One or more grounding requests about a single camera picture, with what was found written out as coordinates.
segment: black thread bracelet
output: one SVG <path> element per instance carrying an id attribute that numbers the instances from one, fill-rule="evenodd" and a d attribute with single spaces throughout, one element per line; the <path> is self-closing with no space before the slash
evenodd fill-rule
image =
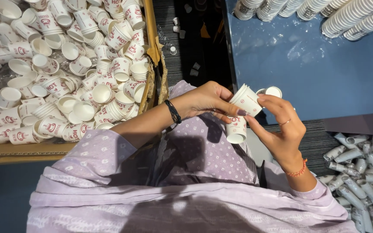
<path id="1" fill-rule="evenodd" d="M 178 111 L 176 110 L 174 105 L 167 99 L 165 100 L 165 103 L 169 108 L 169 112 L 171 113 L 172 120 L 177 124 L 181 124 L 182 119 L 180 115 L 178 114 Z"/>

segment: fingernail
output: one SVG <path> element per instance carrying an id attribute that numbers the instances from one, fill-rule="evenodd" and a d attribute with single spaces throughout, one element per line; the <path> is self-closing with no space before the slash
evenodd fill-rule
<path id="1" fill-rule="evenodd" d="M 239 110 L 237 111 L 237 115 L 243 117 L 243 116 L 246 116 L 246 115 L 247 115 L 247 112 L 244 111 L 243 109 L 239 109 Z"/>

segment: ring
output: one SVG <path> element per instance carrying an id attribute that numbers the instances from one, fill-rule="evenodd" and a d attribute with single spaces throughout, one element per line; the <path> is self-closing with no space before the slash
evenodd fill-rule
<path id="1" fill-rule="evenodd" d="M 279 125 L 279 126 L 286 125 L 287 123 L 289 123 L 289 121 L 291 121 L 291 119 L 288 120 L 288 121 L 286 121 L 286 122 L 284 122 L 283 124 L 278 124 L 278 125 Z"/>
<path id="2" fill-rule="evenodd" d="M 210 111 L 210 114 L 211 114 L 211 115 L 214 115 L 214 113 L 215 113 L 216 110 L 217 110 L 217 109 L 213 108 L 213 109 Z"/>

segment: blue table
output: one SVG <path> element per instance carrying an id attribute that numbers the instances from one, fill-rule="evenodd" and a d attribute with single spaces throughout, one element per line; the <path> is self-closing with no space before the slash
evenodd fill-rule
<path id="1" fill-rule="evenodd" d="M 272 22 L 232 15 L 237 0 L 225 0 L 224 22 L 233 84 L 257 91 L 279 87 L 301 120 L 373 114 L 373 33 L 359 41 L 322 35 L 320 16 L 296 15 Z M 267 122 L 276 124 L 265 111 Z"/>

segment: lavender kurta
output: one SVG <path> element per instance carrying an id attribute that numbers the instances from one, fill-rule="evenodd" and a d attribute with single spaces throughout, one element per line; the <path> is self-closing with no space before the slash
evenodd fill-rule
<path id="1" fill-rule="evenodd" d="M 180 82 L 171 97 L 192 88 Z M 320 182 L 296 192 L 267 162 L 269 189 L 258 187 L 246 145 L 231 145 L 224 133 L 209 114 L 186 119 L 164 134 L 150 186 L 112 186 L 136 149 L 111 130 L 87 132 L 45 168 L 27 232 L 357 232 Z"/>

